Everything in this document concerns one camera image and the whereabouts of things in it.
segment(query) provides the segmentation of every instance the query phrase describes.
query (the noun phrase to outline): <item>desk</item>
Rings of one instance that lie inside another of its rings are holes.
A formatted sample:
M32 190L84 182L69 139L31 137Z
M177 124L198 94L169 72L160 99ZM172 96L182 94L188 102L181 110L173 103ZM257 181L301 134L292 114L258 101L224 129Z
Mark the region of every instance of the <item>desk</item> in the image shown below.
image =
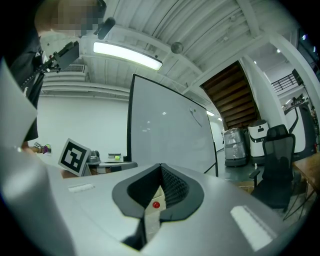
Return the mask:
M302 176L312 186L314 191L320 194L320 152L307 158L295 161L293 166L296 167Z

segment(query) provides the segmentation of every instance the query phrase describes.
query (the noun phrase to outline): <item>office chair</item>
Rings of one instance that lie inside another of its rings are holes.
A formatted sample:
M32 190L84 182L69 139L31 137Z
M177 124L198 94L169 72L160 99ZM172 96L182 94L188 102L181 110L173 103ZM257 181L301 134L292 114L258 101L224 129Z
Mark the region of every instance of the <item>office chair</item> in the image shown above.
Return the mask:
M254 179L252 196L273 209L286 211L292 194L292 162L296 137L289 134L284 124L268 130L262 144L265 165L262 181L257 185L259 170L250 174Z

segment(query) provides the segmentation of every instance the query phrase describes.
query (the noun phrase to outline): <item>railing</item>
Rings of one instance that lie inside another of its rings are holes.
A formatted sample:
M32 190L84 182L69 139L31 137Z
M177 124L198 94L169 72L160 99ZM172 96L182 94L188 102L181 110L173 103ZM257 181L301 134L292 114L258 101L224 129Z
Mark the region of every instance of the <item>railing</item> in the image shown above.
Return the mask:
M294 75L290 74L290 75L287 75L287 76L281 78L278 81L273 82L271 85L272 85L274 91L277 93L277 92L280 92L290 86L298 85L298 83L297 83Z

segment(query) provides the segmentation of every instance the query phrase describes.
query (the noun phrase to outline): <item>fluorescent ceiling light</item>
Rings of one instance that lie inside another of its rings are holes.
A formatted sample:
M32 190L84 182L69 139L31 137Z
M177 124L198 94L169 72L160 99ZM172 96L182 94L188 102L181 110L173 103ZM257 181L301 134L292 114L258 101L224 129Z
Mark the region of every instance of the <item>fluorescent ceiling light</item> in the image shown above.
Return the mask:
M139 63L151 69L158 71L162 67L162 62L151 56L142 54L140 52L125 48L123 46L113 45L103 42L94 42L93 51L97 54L110 55L132 62Z
M212 116L212 117L215 115L214 113L211 113L211 112L208 111L208 110L206 111L206 113L207 113L209 116Z

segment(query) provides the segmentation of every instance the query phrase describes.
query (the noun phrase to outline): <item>white pillar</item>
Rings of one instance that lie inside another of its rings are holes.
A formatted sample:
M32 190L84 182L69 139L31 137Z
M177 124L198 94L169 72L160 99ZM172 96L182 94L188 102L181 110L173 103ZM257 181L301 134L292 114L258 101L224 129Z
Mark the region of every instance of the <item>white pillar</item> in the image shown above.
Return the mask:
M317 116L320 117L320 83L316 74L306 59L288 40L276 32L269 31L268 34L270 43L282 52L282 54L299 73L315 107Z
M249 81L261 119L266 120L269 127L285 125L288 128L280 101L265 74L248 55L242 57L240 63Z

